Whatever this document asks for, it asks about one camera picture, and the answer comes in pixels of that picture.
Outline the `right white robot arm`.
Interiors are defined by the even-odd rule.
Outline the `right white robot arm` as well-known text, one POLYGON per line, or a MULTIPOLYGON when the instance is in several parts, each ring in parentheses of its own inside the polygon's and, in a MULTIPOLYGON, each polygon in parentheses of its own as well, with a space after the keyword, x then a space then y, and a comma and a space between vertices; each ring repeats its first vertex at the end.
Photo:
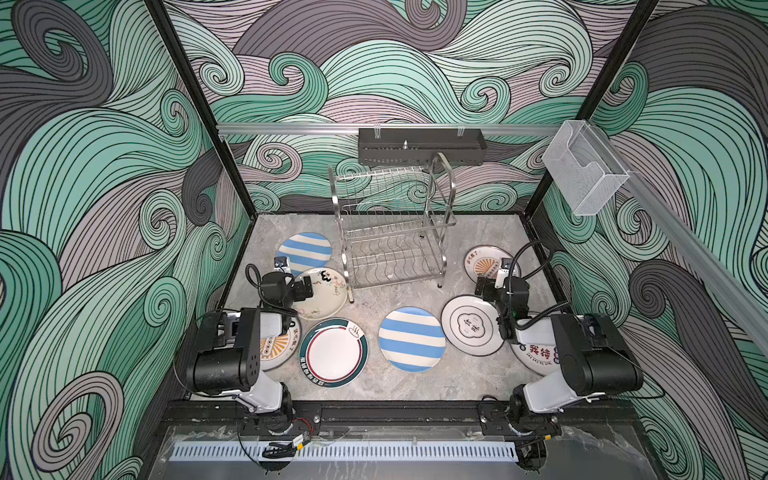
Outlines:
POLYGON ((532 315, 530 286, 514 275, 480 277, 475 292, 494 306, 502 339, 513 345, 551 347, 557 354, 553 372, 517 386, 510 396, 505 416, 513 434, 555 436, 555 416, 565 408, 643 386, 644 372, 608 316, 565 313, 563 302, 532 315))

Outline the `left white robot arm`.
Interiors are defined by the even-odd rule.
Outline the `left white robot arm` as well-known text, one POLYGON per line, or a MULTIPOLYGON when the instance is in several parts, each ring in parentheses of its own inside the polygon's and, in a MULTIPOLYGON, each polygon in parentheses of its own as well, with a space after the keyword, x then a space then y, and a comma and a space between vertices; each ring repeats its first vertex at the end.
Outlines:
POLYGON ((205 313, 191 356, 174 363, 174 376, 193 395, 231 398, 267 429, 285 430, 294 422, 291 394, 264 373, 260 342, 285 335, 298 323, 292 305, 314 296, 312 281, 281 270, 261 274, 254 264, 245 267, 245 277, 258 304, 205 313))

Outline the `white plate cloud emblem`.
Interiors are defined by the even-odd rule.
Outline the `white plate cloud emblem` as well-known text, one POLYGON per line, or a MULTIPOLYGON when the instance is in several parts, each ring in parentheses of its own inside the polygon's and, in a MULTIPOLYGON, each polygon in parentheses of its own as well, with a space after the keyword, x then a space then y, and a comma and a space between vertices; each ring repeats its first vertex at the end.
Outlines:
POLYGON ((449 300, 441 311, 440 322, 447 340, 461 352, 486 357, 502 348, 499 314, 493 304, 473 295, 449 300))

